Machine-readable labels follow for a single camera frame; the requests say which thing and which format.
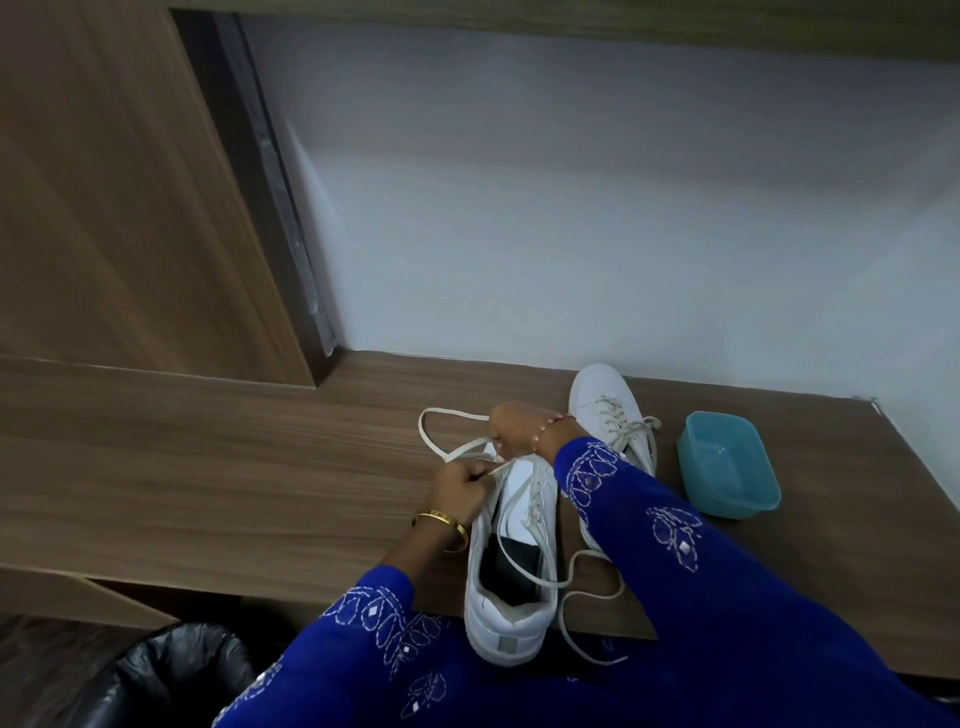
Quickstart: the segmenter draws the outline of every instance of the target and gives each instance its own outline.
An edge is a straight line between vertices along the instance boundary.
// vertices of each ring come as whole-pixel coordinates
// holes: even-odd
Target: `blue dress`
[[[410,580],[381,566],[214,725],[960,726],[844,621],[603,443],[568,443],[555,473],[659,642],[576,636],[598,658],[629,658],[599,667],[550,630],[533,662],[494,667],[460,619],[413,614]]]

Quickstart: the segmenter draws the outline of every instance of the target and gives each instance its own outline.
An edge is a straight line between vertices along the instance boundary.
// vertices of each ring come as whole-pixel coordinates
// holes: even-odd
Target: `shoelace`
[[[440,455],[444,462],[448,463],[451,460],[456,460],[458,457],[463,457],[468,453],[473,453],[474,450],[478,450],[491,442],[489,437],[480,437],[476,440],[471,440],[465,445],[452,450],[451,452],[446,452],[445,450],[439,448],[433,440],[430,439],[430,436],[427,435],[426,430],[423,428],[423,417],[427,414],[433,412],[435,414],[441,415],[453,415],[455,417],[464,417],[468,420],[476,420],[478,422],[486,422],[490,418],[486,415],[473,415],[469,412],[462,412],[458,409],[444,409],[442,407],[427,407],[422,412],[420,412],[420,418],[417,421],[417,429],[420,431],[420,437],[423,439],[423,442],[436,454]],[[492,474],[501,473],[503,469],[509,467],[510,462],[504,463],[499,468],[493,471]],[[541,579],[539,576],[536,576],[518,564],[513,557],[507,552],[507,549],[503,547],[503,535],[500,533],[500,524],[505,518],[509,518],[509,515],[513,513],[513,510],[516,508],[516,505],[523,498],[524,494],[527,491],[530,491],[530,505],[527,508],[526,517],[524,518],[523,525],[526,526],[527,530],[530,531],[531,535],[534,537],[540,548],[546,551],[546,545],[549,544],[549,534],[546,533],[546,522],[543,518],[543,488],[547,485],[547,478],[550,473],[546,468],[545,461],[542,458],[536,458],[534,460],[534,469],[533,472],[523,481],[523,484],[516,490],[510,499],[503,504],[503,507],[500,508],[500,515],[497,518],[496,522],[492,524],[493,532],[496,534],[497,543],[500,546],[500,550],[503,555],[506,556],[507,561],[509,561],[514,569],[526,576],[534,584],[538,584],[545,589],[564,589],[568,587],[573,582],[573,564],[576,562],[577,558],[580,556],[592,556],[597,559],[603,559],[604,561],[610,561],[610,557],[607,554],[601,551],[595,551],[592,548],[583,548],[573,556],[570,557],[570,561],[567,564],[566,572],[567,579],[565,581],[550,581],[548,579]],[[556,564],[549,564],[550,573],[556,573]],[[566,624],[564,623],[564,605],[566,601],[575,595],[589,596],[594,599],[616,599],[618,596],[622,595],[624,590],[627,588],[627,585],[623,581],[623,577],[618,571],[616,577],[619,580],[619,587],[616,592],[611,595],[597,595],[593,592],[584,592],[582,590],[574,590],[572,592],[567,592],[560,599],[560,604],[557,605],[557,624],[560,627],[561,633],[564,635],[566,643],[570,645],[570,648],[580,655],[584,660],[594,665],[599,665],[601,667],[608,667],[610,665],[616,665],[617,663],[622,663],[627,659],[626,656],[617,658],[616,660],[604,661],[597,660],[594,657],[590,657],[583,649],[580,648],[578,644],[573,641],[573,638],[570,637],[570,633],[566,630]]]
[[[650,453],[650,464],[655,472],[657,470],[657,440],[654,438],[654,430],[660,429],[660,420],[656,417],[644,417],[638,423],[627,422],[627,412],[616,397],[598,397],[595,403],[601,406],[606,405],[606,409],[600,410],[600,416],[607,418],[604,420],[604,425],[612,425],[616,430],[616,437],[610,443],[610,447],[617,452],[623,452],[636,436],[643,437],[646,440],[647,451]]]

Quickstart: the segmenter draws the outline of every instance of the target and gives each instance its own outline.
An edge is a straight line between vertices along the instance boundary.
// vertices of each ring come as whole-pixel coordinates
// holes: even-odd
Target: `white shoe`
[[[643,417],[630,387],[607,364],[590,364],[581,370],[570,387],[567,403],[570,414],[589,435],[622,453],[650,475],[657,470],[657,442],[653,430],[660,420]],[[602,551],[580,520],[580,532],[587,546]]]
[[[458,410],[431,407],[420,413],[420,437],[445,462],[458,457],[489,457],[495,459],[496,450],[487,438],[474,440],[452,452],[438,448],[423,429],[423,415],[427,412],[486,420],[482,415],[470,415]],[[569,578],[558,581],[557,574],[557,480],[550,465],[541,457],[527,455],[505,463],[493,471],[497,481],[480,515],[473,522],[470,533],[467,562],[467,591],[464,598],[464,622],[467,637],[474,651],[487,662],[502,667],[513,667],[533,660],[543,646],[546,631],[557,616],[560,630],[567,643],[585,660],[596,665],[615,665],[626,657],[602,662],[587,655],[570,638],[564,625],[564,604],[574,595],[600,599],[615,599],[623,594],[626,585],[613,595],[594,595],[589,592],[567,592],[558,600],[560,589],[573,581],[573,563],[578,556],[589,554],[606,559],[599,552],[577,551],[567,569]],[[497,514],[497,503],[500,503]],[[540,586],[539,600],[519,606],[505,603],[480,583],[480,565],[491,537],[500,542],[500,549],[514,568]],[[540,568],[537,573],[527,571],[503,547],[503,538],[535,544],[540,548]]]

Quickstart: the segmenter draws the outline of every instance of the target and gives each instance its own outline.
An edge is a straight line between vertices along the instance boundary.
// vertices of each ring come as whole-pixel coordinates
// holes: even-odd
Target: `blue bowl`
[[[694,412],[677,443],[686,496],[701,513],[743,521],[780,505],[780,485],[749,421]]]

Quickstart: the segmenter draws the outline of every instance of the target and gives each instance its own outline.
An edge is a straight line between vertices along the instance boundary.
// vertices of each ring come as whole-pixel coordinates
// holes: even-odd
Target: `blue sleeve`
[[[568,443],[554,470],[643,604],[681,683],[696,692],[703,719],[793,725],[808,724],[805,716],[845,716],[847,724],[869,717],[871,725],[954,725],[844,621],[600,441]]]
[[[402,635],[413,599],[413,584],[402,571],[385,566],[368,571],[213,725],[352,725],[404,662]]]

